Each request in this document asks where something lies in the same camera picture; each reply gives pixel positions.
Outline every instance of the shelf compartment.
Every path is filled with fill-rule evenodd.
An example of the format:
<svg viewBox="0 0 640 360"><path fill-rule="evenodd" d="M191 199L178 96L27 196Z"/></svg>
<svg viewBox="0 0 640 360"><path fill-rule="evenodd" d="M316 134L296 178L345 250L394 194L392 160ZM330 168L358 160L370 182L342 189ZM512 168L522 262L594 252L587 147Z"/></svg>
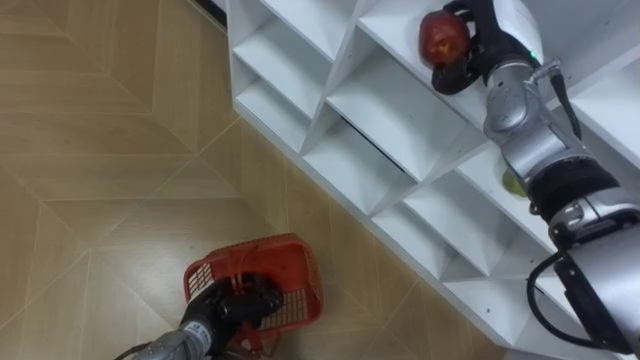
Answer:
<svg viewBox="0 0 640 360"><path fill-rule="evenodd" d="M262 0L263 4L329 61L336 59L356 2L357 0Z"/></svg>
<svg viewBox="0 0 640 360"><path fill-rule="evenodd" d="M455 171L417 191L404 202L487 276L518 230Z"/></svg>
<svg viewBox="0 0 640 360"><path fill-rule="evenodd" d="M571 102L580 120L640 168L640 60L607 76Z"/></svg>
<svg viewBox="0 0 640 360"><path fill-rule="evenodd" d="M287 25L274 18L233 52L303 114L313 118L331 65Z"/></svg>
<svg viewBox="0 0 640 360"><path fill-rule="evenodd" d="M529 199L514 195L502 186L502 175L506 169L500 149L490 144L483 152L460 165L458 172L549 253L554 252L556 248L549 238L547 224L539 216L531 215Z"/></svg>
<svg viewBox="0 0 640 360"><path fill-rule="evenodd" d="M431 86L433 71L425 65L418 51L418 35L422 18L431 11L441 10L447 2L380 0L358 20L358 26L435 93ZM482 81L476 81L459 94L438 96L458 110L465 119L482 128L487 99L487 90Z"/></svg>
<svg viewBox="0 0 640 360"><path fill-rule="evenodd" d="M414 184L400 168L340 119L304 155L304 159L365 214L392 192Z"/></svg>
<svg viewBox="0 0 640 360"><path fill-rule="evenodd" d="M449 152L464 156L486 141L383 49L360 65L327 102L416 181L426 178L443 158L452 158ZM466 127L475 138L460 139Z"/></svg>
<svg viewBox="0 0 640 360"><path fill-rule="evenodd" d="M450 264L456 261L466 262L440 235L402 203L378 214L373 222L437 279L442 277Z"/></svg>
<svg viewBox="0 0 640 360"><path fill-rule="evenodd" d="M236 97L236 106L252 113L294 151L299 151L309 119L286 102L264 80L257 80Z"/></svg>
<svg viewBox="0 0 640 360"><path fill-rule="evenodd" d="M494 280L524 280L531 271L549 254L522 230L517 230L510 244L491 269L489 277ZM442 276L445 283L481 279L483 276L468 261L458 258L453 261Z"/></svg>
<svg viewBox="0 0 640 360"><path fill-rule="evenodd" d="M471 310L472 317L480 319L477 325L507 344L516 342L529 320L524 280L479 280L445 286Z"/></svg>

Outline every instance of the red plastic basket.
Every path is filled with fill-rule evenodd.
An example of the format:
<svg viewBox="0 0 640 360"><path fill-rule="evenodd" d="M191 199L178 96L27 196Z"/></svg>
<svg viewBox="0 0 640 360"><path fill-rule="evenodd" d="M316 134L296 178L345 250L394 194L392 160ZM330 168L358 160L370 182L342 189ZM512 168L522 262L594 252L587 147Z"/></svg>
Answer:
<svg viewBox="0 0 640 360"><path fill-rule="evenodd" d="M278 337L317 320L324 307L320 274L311 248L295 234L266 237L211 252L191 264L184 274L187 301L219 278L230 277L241 293L243 272L259 273L274 281L284 293L284 304L263 319L259 329L244 324L234 341L248 340L254 354L263 351L262 340Z"/></svg>

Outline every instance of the cubby shelf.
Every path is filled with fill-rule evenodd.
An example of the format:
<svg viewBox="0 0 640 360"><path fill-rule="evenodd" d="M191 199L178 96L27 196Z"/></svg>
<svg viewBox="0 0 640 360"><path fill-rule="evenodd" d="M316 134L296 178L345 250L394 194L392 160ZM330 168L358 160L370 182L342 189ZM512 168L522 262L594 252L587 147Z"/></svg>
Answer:
<svg viewBox="0 0 640 360"><path fill-rule="evenodd" d="M409 181L393 162L342 120L304 159L365 213L399 183Z"/></svg>
<svg viewBox="0 0 640 360"><path fill-rule="evenodd" d="M431 89L432 70L418 53L418 30L425 14L439 10L444 1L380 0L358 21L358 26L395 56L415 77ZM476 82L464 92L444 97L470 122L481 127L486 114L487 91Z"/></svg>
<svg viewBox="0 0 640 360"><path fill-rule="evenodd" d="M492 144L460 165L458 172L541 246L549 252L554 251L555 246L549 239L547 224L541 218L531 215L529 200L510 193L502 185L502 175L506 169L500 149Z"/></svg>
<svg viewBox="0 0 640 360"><path fill-rule="evenodd" d="M382 49L327 102L416 181L429 174L468 126Z"/></svg>
<svg viewBox="0 0 640 360"><path fill-rule="evenodd" d="M523 1L545 55L565 60L584 143L640 193L639 3ZM436 94L418 53L423 16L447 2L228 1L235 109L497 344L627 360L557 340L532 317L526 278L556 251L547 225L502 184L482 81ZM538 290L545 314L580 334L552 272Z"/></svg>
<svg viewBox="0 0 640 360"><path fill-rule="evenodd" d="M282 21L273 19L233 51L300 111L314 116L330 64Z"/></svg>
<svg viewBox="0 0 640 360"><path fill-rule="evenodd" d="M262 0L282 21L333 61L356 0Z"/></svg>
<svg viewBox="0 0 640 360"><path fill-rule="evenodd" d="M640 168L640 60L574 96L572 103L585 124Z"/></svg>

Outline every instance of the green fruit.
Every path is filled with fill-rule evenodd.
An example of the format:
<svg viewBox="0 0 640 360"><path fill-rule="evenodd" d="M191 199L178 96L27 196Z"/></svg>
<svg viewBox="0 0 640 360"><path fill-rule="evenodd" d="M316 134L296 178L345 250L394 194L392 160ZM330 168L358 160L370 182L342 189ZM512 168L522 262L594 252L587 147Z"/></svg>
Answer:
<svg viewBox="0 0 640 360"><path fill-rule="evenodd" d="M518 182L516 174L514 174L513 171L509 169L505 170L504 174L502 174L502 186L504 186L505 190L514 195L527 197L527 192L524 191L524 189Z"/></svg>

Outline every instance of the wooden floor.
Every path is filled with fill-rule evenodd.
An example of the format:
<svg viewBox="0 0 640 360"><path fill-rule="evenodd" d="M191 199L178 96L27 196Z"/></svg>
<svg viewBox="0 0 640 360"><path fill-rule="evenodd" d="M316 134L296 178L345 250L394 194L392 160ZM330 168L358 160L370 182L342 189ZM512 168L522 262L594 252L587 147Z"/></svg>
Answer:
<svg viewBox="0 0 640 360"><path fill-rule="evenodd" d="M0 0L0 359L111 360L176 326L186 266L284 231L326 311L279 359L499 359L231 108L185 0Z"/></svg>

